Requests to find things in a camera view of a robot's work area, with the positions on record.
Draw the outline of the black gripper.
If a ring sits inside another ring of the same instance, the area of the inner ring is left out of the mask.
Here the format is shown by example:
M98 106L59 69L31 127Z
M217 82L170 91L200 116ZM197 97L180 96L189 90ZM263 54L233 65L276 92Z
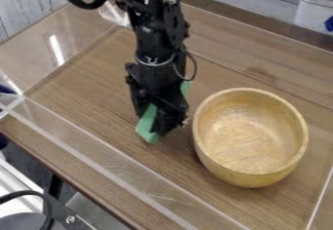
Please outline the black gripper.
M129 63L125 66L126 83L130 87L132 102L138 118L142 118L149 105L150 95L146 91L134 89L132 86L138 83L140 86L153 94L173 88L182 81L186 74L186 58L177 57L168 63L149 65L146 63ZM188 118L189 103L182 101L172 106L160 107L152 103L153 116L150 132L165 136L178 126L184 124Z

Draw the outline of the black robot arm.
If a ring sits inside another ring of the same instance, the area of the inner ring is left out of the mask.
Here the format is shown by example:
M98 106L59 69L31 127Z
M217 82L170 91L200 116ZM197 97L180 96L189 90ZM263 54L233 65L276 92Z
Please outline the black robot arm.
M185 87L196 76L186 73L193 56L185 46L190 24L181 0L69 0L78 8L94 10L114 1L129 15L137 37L136 62L125 66L126 83L142 135L164 136L188 119Z

